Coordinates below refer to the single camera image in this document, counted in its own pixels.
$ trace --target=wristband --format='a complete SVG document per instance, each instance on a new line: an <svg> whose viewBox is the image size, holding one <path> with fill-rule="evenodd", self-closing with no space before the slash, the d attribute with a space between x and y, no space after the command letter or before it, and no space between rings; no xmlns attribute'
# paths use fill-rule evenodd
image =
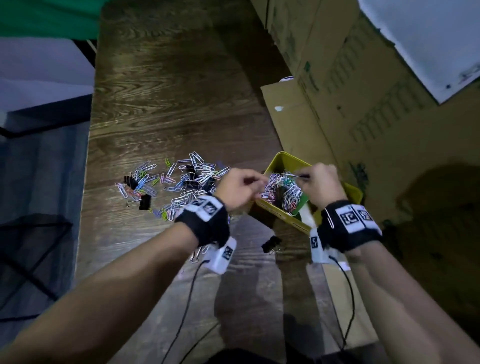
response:
<svg viewBox="0 0 480 364"><path fill-rule="evenodd" d="M197 237L199 246L217 243L222 247L230 236L227 209L214 196L198 196L183 208L175 222L187 225Z"/></svg>
<svg viewBox="0 0 480 364"><path fill-rule="evenodd" d="M365 207L347 200L333 202L322 211L317 232L322 243L342 253L382 239L382 231Z"/></svg>

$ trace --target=yellow container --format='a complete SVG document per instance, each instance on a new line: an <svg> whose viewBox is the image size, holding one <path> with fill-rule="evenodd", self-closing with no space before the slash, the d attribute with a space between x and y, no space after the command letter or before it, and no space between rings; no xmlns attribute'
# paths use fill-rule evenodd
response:
<svg viewBox="0 0 480 364"><path fill-rule="evenodd" d="M296 170L299 170L303 167L309 167L310 165L311 164L308 164L307 162L304 162L303 160L298 159L297 157L294 157L287 152L279 152L276 154L275 158L273 158L272 162L265 170L264 175L270 176L272 173L282 173L284 170L289 170L290 172L294 173ZM348 183L342 183L342 185L350 202L354 204L359 204L363 198L362 191ZM255 202L258 206L264 208L271 214L284 220L287 224L292 225L293 227L297 228L298 230L304 232L307 235L310 234L310 226L303 223L299 219L299 214L297 215L297 217L291 216L284 210L273 206L271 203L266 202L263 199L257 199L255 200ZM320 214L320 210L316 210L312 215L317 225L320 225L322 223L322 216Z"/></svg>

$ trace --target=person's right hand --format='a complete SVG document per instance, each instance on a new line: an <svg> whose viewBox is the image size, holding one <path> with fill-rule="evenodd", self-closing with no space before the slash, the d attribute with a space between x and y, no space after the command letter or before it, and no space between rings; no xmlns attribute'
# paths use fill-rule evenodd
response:
<svg viewBox="0 0 480 364"><path fill-rule="evenodd" d="M297 178L296 182L319 209L323 210L328 204L335 201L347 200L347 195L333 164L317 163L314 166L298 170L295 174L310 175L310 179Z"/></svg>

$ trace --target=green cloth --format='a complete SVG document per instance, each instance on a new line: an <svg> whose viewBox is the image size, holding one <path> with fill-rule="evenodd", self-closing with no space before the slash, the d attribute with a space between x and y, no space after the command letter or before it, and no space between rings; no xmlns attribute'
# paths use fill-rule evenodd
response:
<svg viewBox="0 0 480 364"><path fill-rule="evenodd" d="M107 0L0 0L0 36L97 39Z"/></svg>

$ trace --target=wooden table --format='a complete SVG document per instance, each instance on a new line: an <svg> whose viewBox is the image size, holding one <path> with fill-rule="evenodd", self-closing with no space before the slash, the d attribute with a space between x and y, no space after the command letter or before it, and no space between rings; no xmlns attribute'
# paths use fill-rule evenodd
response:
<svg viewBox="0 0 480 364"><path fill-rule="evenodd" d="M264 170L281 150L260 86L289 75L248 0L117 1L103 11L96 59L87 174L76 279L158 234L170 223L126 207L115 182L150 159L186 158ZM173 198L160 191L154 204ZM238 212L239 248L231 270L201 270L180 338L167 363L202 363L224 347L278 362L290 348L317 356L337 350L340 330L322 268L307 274L307 237L252 208L282 241L279 254L260 246L273 234ZM193 272L186 262L147 321L113 363L158 363L180 324Z"/></svg>

